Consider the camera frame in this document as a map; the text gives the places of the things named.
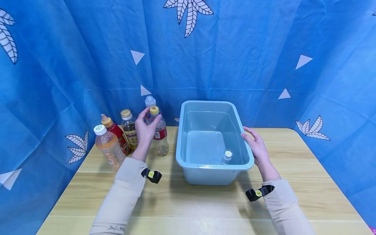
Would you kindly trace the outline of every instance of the orange juice bottle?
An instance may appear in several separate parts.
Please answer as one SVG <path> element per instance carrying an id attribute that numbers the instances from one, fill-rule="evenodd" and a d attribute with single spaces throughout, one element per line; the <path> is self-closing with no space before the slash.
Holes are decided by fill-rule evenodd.
<path id="1" fill-rule="evenodd" d="M 125 158 L 118 138 L 114 133 L 107 131 L 104 125 L 94 127 L 94 132 L 97 135 L 95 145 L 108 160 L 113 171 L 117 172 Z"/>

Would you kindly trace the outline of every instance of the white triangle print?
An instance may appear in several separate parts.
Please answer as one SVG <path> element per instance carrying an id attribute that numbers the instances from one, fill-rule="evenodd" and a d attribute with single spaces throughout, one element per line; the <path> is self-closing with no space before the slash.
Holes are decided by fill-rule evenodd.
<path id="1" fill-rule="evenodd" d="M 151 92 L 141 85 L 141 96 L 145 95 L 151 95 Z"/>
<path id="2" fill-rule="evenodd" d="M 291 96 L 288 93 L 288 91 L 286 89 L 284 89 L 278 99 L 280 100 L 280 99 L 286 99 L 286 98 L 291 98 Z"/>
<path id="3" fill-rule="evenodd" d="M 304 55 L 300 55 L 300 58 L 299 58 L 298 64 L 296 65 L 295 70 L 297 70 L 298 68 L 305 65 L 306 63 L 308 63 L 311 60 L 313 60 L 313 58 L 308 57 L 308 56 L 304 56 Z"/>
<path id="4" fill-rule="evenodd" d="M 145 55 L 144 53 L 137 52 L 137 51 L 130 50 L 130 52 L 132 53 L 132 57 L 133 57 L 133 60 L 135 61 L 136 65 L 140 62 L 142 57 L 144 57 L 144 55 Z"/>
<path id="5" fill-rule="evenodd" d="M 8 173 L 0 174 L 0 183 L 4 188 L 11 190 L 22 168 Z"/>

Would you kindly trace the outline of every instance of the hand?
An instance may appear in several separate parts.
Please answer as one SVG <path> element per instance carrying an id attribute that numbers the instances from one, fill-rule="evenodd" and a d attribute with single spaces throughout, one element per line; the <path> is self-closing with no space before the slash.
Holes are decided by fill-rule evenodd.
<path id="1" fill-rule="evenodd" d="M 157 128 L 158 122 L 162 118 L 162 115 L 159 114 L 150 125 L 144 123 L 144 118 L 149 112 L 149 109 L 150 108 L 144 109 L 144 111 L 139 114 L 136 120 L 135 125 L 138 137 L 138 145 L 131 156 L 132 158 L 143 162 L 146 162 L 147 152 L 154 138 L 155 129 Z"/>
<path id="2" fill-rule="evenodd" d="M 149 112 L 150 108 L 144 109 L 139 115 L 136 120 L 136 131 L 138 137 L 138 146 L 144 147 L 147 146 L 149 148 L 155 134 L 155 129 L 158 125 L 158 122 L 161 120 L 162 115 L 158 115 L 155 120 L 150 124 L 147 125 L 144 123 L 144 118 L 146 114 Z"/>
<path id="3" fill-rule="evenodd" d="M 255 164 L 260 167 L 261 164 L 270 163 L 269 154 L 266 150 L 264 140 L 257 134 L 256 131 L 243 126 L 244 130 L 251 133 L 254 140 L 247 134 L 242 133 L 241 137 L 249 144 L 251 147 L 253 156 L 255 157 Z"/>

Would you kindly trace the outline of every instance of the yellow sticker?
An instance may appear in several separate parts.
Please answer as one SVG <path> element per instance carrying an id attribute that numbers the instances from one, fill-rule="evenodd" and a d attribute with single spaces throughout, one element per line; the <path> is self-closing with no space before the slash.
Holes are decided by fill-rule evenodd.
<path id="1" fill-rule="evenodd" d="M 256 196 L 262 197 L 262 192 L 260 190 L 256 190 Z"/>

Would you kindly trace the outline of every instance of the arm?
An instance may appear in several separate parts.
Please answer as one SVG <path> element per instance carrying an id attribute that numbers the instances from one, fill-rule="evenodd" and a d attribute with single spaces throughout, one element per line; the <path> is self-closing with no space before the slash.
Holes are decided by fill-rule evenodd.
<path id="1" fill-rule="evenodd" d="M 125 158 L 115 175 L 115 182 L 94 219 L 90 235 L 124 235 L 123 230 L 145 186 L 146 179 L 141 172 L 147 168 L 147 152 L 161 119 L 158 116 L 147 126 L 143 119 L 148 111 L 149 108 L 145 109 L 136 120 L 138 146 L 130 158 Z"/>
<path id="2" fill-rule="evenodd" d="M 314 235 L 315 232 L 298 204 L 298 199 L 288 181 L 281 179 L 270 162 L 263 139 L 252 129 L 244 127 L 254 140 L 246 134 L 242 137 L 250 145 L 255 164 L 260 170 L 262 185 L 273 185 L 273 192 L 264 196 L 264 201 L 279 235 Z"/>

